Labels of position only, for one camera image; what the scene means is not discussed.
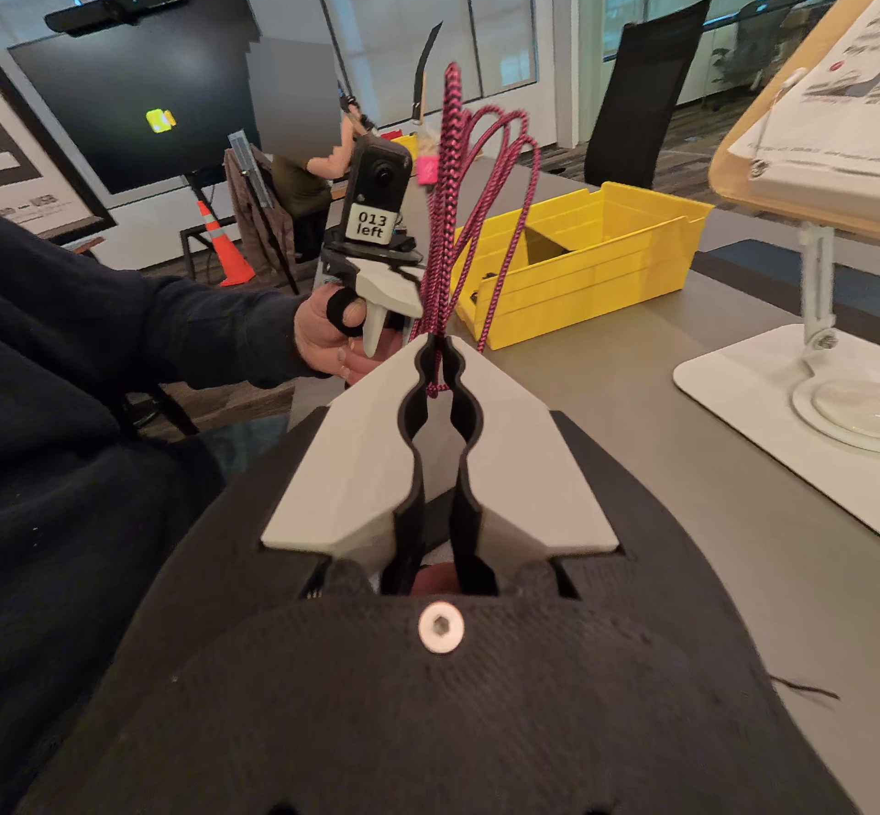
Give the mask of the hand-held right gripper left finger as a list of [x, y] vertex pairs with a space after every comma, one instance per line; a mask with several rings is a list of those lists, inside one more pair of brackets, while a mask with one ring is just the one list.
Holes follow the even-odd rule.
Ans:
[[260, 537], [268, 549], [357, 562], [410, 582], [425, 552], [424, 471], [435, 337], [419, 336], [326, 409]]

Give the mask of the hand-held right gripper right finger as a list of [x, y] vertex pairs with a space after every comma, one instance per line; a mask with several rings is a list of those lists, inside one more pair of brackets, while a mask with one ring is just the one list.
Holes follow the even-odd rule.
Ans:
[[450, 420], [465, 441], [449, 532], [460, 582], [615, 552], [614, 533], [548, 406], [457, 337], [445, 339]]

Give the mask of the yellow plastic bin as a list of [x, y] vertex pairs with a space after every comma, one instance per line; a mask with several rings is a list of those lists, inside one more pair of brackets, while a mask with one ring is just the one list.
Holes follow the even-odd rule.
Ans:
[[679, 292], [713, 208], [613, 182], [533, 204], [494, 309], [489, 348]]

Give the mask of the person's left forearm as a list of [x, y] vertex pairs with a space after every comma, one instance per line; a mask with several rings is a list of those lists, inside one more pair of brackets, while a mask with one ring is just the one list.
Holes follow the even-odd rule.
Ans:
[[303, 317], [314, 297], [224, 291], [131, 271], [110, 271], [90, 288], [90, 311], [126, 386], [271, 388], [319, 374]]

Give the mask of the person's left hand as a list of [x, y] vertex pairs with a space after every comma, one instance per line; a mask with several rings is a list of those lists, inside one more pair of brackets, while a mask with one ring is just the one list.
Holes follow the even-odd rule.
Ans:
[[340, 377], [348, 386], [365, 378], [403, 346], [400, 330], [384, 328], [376, 352], [366, 354], [363, 337], [349, 336], [327, 317], [331, 307], [348, 331], [363, 325], [367, 306], [338, 281], [318, 287], [297, 309], [294, 340], [302, 360], [313, 370]]

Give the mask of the brown jacket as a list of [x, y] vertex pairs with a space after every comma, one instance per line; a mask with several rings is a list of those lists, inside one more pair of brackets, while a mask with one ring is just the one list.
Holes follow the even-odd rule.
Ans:
[[243, 129], [229, 134], [224, 168], [243, 254], [260, 281], [285, 280], [299, 289], [295, 267], [294, 222], [280, 205], [271, 183], [270, 161], [253, 146]]

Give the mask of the black curved bar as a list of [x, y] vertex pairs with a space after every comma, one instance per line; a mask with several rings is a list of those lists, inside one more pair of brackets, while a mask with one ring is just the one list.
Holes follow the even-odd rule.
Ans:
[[438, 37], [442, 26], [443, 21], [437, 23], [434, 28], [430, 30], [428, 39], [426, 40], [419, 60], [416, 63], [412, 87], [413, 90], [411, 121], [417, 126], [420, 126], [424, 122], [424, 103], [427, 87], [427, 64], [431, 52], [434, 48], [436, 38]]

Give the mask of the orange traffic cone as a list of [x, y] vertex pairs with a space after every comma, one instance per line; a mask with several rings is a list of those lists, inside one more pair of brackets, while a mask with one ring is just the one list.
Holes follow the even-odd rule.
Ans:
[[221, 281], [220, 286], [230, 288], [253, 281], [257, 277], [256, 273], [248, 260], [233, 244], [226, 230], [219, 225], [209, 205], [202, 200], [199, 200], [197, 204], [204, 221], [204, 228], [224, 271], [225, 279]]

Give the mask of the black tv stand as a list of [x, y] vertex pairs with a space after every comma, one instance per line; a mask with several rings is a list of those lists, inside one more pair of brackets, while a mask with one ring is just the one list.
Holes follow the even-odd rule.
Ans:
[[[216, 220], [213, 199], [208, 198], [204, 192], [202, 174], [199, 171], [190, 171], [182, 174], [182, 178], [192, 192], [192, 195], [199, 206], [202, 218], [204, 218], [203, 210], [205, 210], [209, 214], [210, 219]], [[198, 226], [191, 226], [180, 230], [179, 238], [186, 276], [192, 281], [197, 280], [196, 263], [193, 259], [193, 251], [191, 248], [191, 242], [195, 241], [206, 251], [205, 279], [207, 282], [210, 282], [210, 262], [212, 258], [215, 257], [215, 245], [209, 228], [204, 223]]]

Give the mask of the black mesh office chair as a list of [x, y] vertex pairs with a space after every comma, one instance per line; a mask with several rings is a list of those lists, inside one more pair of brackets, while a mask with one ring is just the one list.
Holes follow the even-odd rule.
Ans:
[[583, 164], [583, 181], [651, 189], [712, 0], [624, 26]]

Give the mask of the black tv screen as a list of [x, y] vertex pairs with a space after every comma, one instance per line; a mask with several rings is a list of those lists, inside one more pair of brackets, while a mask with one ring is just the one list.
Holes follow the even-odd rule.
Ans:
[[178, 0], [136, 26], [52, 33], [11, 59], [109, 193], [221, 168], [229, 134], [260, 145], [249, 0]]

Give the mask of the black webcam bar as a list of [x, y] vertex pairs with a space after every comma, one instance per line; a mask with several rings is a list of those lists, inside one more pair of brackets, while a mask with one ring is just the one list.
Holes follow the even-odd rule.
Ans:
[[43, 18], [52, 33], [79, 37], [102, 29], [136, 26], [143, 16], [168, 8], [178, 0], [93, 0], [53, 11]]

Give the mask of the grey office chair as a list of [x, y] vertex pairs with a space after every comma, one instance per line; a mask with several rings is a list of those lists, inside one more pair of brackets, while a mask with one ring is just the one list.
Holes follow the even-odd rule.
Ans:
[[739, 10], [733, 47], [712, 51], [712, 67], [718, 75], [715, 83], [727, 85], [726, 92], [711, 105], [713, 113], [736, 96], [734, 90], [754, 92], [760, 87], [784, 37], [783, 24], [797, 3], [753, 0]]

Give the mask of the framed wall poster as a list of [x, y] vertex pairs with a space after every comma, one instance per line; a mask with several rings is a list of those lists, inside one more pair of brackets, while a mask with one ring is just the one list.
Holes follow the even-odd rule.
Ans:
[[1, 216], [58, 246], [116, 226], [5, 72], [1, 72]]

